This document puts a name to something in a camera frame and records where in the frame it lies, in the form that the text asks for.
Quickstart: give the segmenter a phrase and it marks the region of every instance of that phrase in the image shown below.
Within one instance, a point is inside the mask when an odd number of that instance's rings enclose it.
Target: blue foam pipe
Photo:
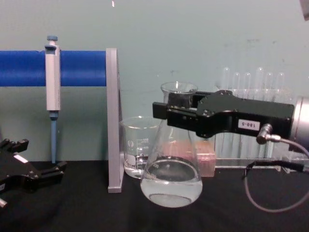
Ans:
[[[105,51],[61,51],[61,86],[106,86]],[[45,51],[0,51],[0,87],[45,86]]]

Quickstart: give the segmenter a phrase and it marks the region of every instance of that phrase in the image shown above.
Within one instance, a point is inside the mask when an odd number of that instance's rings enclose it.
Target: label sticker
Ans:
[[[135,156],[127,154],[126,157],[127,157],[127,160],[126,160],[127,163],[135,166],[135,164],[136,164]]]
[[[28,163],[28,160],[26,160],[24,157],[21,157],[20,155],[15,155],[14,158],[18,159],[19,161],[23,163]]]
[[[4,188],[5,188],[5,184],[0,185],[0,191],[4,190]]]
[[[239,119],[238,120],[238,128],[252,130],[252,131],[254,131],[254,130],[259,131],[260,130],[260,122]]]
[[[134,147],[134,142],[133,142],[132,140],[129,140],[129,141],[127,142],[127,145],[128,145],[129,147]]]

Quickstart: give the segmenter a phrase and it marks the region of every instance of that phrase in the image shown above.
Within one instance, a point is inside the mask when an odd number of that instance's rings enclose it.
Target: pink object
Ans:
[[[213,177],[216,164],[216,153],[214,152],[213,143],[210,141],[198,141],[194,144],[194,147],[197,153],[201,177]],[[189,140],[163,144],[163,154],[184,158],[194,163],[191,142]]]
[[[214,145],[210,141],[198,141],[195,143],[199,172],[202,177],[213,177],[216,165],[216,153]]]

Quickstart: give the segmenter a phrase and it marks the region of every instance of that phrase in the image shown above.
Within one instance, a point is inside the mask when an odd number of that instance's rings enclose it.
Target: test tube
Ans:
[[[271,72],[268,72],[266,74],[265,79],[265,101],[273,102],[274,99],[274,88],[275,88],[275,79],[274,75]],[[274,144],[272,142],[268,142],[265,144],[265,150],[264,150],[264,158],[271,158],[271,154],[273,151]]]
[[[243,76],[243,98],[244,99],[248,99],[249,98],[249,88],[250,88],[250,83],[251,83],[251,74],[249,72],[246,72]],[[248,158],[248,156],[250,155],[250,149],[249,149],[249,141],[250,141],[250,137],[247,135],[241,135],[240,136],[240,145],[241,145],[241,149],[240,149],[240,153],[239,156],[240,158],[244,159],[244,158]]]
[[[276,86],[276,93],[274,101],[281,102],[281,103],[289,103],[287,102],[289,100],[289,96],[287,93],[284,92],[284,73],[280,72],[277,75],[275,86]]]
[[[240,73],[236,72],[233,75],[233,93],[236,97],[241,97],[241,77]],[[231,143],[231,158],[239,157],[239,143],[240,143],[240,135],[239,134],[231,134],[230,135],[230,143]]]
[[[222,71],[222,78],[220,87],[221,89],[230,89],[232,83],[230,78],[230,69],[228,67],[225,67]],[[226,156],[229,156],[228,153],[228,135],[226,133],[217,134],[216,135],[216,148],[217,150],[220,150],[221,157],[223,158]]]
[[[257,68],[255,72],[255,79],[252,80],[252,99],[262,99],[262,85],[263,85],[264,69],[262,67]],[[250,158],[260,157],[260,145],[256,142],[256,138],[251,138],[251,151],[248,154]]]

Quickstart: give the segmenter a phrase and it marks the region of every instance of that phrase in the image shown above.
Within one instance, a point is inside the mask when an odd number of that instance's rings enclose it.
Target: conical flask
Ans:
[[[164,102],[190,108],[197,87],[190,83],[169,82],[161,86]],[[187,130],[162,120],[140,187],[153,203],[170,208],[193,203],[202,192],[196,150]]]

